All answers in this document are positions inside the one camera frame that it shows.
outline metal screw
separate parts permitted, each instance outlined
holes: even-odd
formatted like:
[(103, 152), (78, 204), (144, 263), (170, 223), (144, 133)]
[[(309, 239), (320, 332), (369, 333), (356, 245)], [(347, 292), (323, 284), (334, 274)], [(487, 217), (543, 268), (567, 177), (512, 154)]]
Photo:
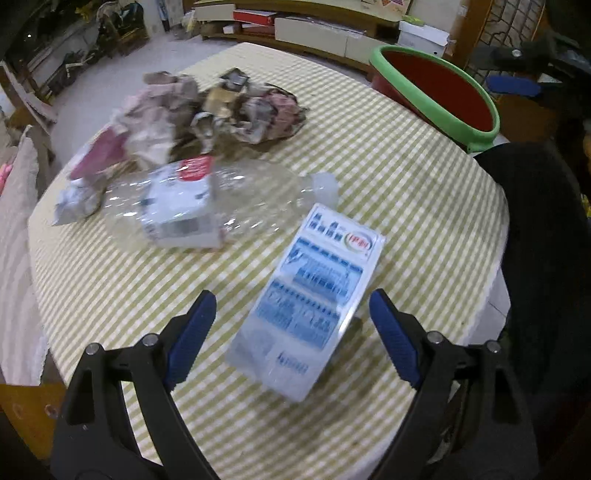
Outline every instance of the metal screw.
[(84, 350), (86, 352), (87, 355), (94, 355), (96, 352), (99, 351), (100, 348), (100, 344), (99, 343), (91, 343), (89, 346), (86, 347), (86, 350)]
[(427, 334), (427, 340), (431, 343), (435, 343), (435, 345), (439, 345), (443, 341), (443, 335), (439, 332), (429, 332)]
[(499, 342), (495, 342), (494, 340), (487, 342), (486, 348), (488, 348), (489, 351), (491, 351), (492, 353), (499, 353), (501, 351), (501, 346)]
[(144, 338), (142, 338), (142, 343), (144, 346), (154, 346), (156, 343), (158, 343), (158, 335), (155, 333), (149, 333), (148, 335), (144, 336)]

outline tablecloth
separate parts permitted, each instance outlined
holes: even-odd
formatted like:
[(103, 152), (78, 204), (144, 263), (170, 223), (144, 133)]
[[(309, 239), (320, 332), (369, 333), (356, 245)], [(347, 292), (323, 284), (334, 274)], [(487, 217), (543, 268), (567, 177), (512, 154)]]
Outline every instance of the tablecloth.
[[(240, 44), (187, 69), (201, 87), (238, 67), (310, 108), (294, 137), (235, 152), (293, 172), (331, 171), (338, 210), (387, 238), (366, 297), (307, 399), (290, 403), (224, 363), (223, 355), (297, 229), (218, 252), (125, 252), (100, 215), (51, 226), (61, 174), (29, 224), (41, 317), (68, 380), (90, 342), (118, 348), (185, 312), (202, 289), (216, 321), (188, 380), (173, 392), (183, 419), (222, 479), (333, 479), (384, 445), (413, 397), (371, 323), (367, 295), (382, 287), (400, 310), (452, 342), (466, 340), (499, 267), (508, 229), (502, 189), (456, 144), (399, 104), (309, 60)], [(155, 459), (132, 388), (138, 443)]]

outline drawer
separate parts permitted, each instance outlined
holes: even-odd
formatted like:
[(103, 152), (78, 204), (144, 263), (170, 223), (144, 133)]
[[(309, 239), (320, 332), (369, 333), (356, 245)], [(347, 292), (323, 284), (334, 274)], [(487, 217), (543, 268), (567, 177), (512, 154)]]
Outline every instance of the drawer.
[(216, 21), (216, 20), (234, 20), (234, 10), (236, 5), (209, 5), (208, 7), (197, 7), (195, 9), (195, 20)]
[(349, 33), (347, 36), (345, 57), (369, 65), (369, 56), (371, 55), (372, 51), (376, 47), (381, 47), (382, 45), (388, 44), (386, 42), (376, 40), (375, 38), (366, 37), (365, 35)]
[(344, 30), (292, 18), (275, 19), (275, 39), (327, 51), (340, 57), (345, 56), (347, 45), (347, 33)]

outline red label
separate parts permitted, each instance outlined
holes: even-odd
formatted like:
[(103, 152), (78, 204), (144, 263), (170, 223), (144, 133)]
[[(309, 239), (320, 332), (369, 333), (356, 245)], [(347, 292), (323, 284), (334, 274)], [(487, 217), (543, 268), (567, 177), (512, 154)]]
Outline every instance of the red label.
[(188, 158), (181, 162), (178, 170), (178, 177), (182, 181), (197, 181), (212, 171), (213, 157), (201, 155), (195, 158)]

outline bottle label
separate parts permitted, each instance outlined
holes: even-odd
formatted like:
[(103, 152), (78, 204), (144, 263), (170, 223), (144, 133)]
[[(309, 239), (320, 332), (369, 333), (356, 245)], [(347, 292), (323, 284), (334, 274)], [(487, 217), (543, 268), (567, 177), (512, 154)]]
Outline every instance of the bottle label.
[(150, 174), (142, 199), (142, 225), (159, 247), (220, 248), (222, 237), (212, 197), (213, 157), (201, 155)]

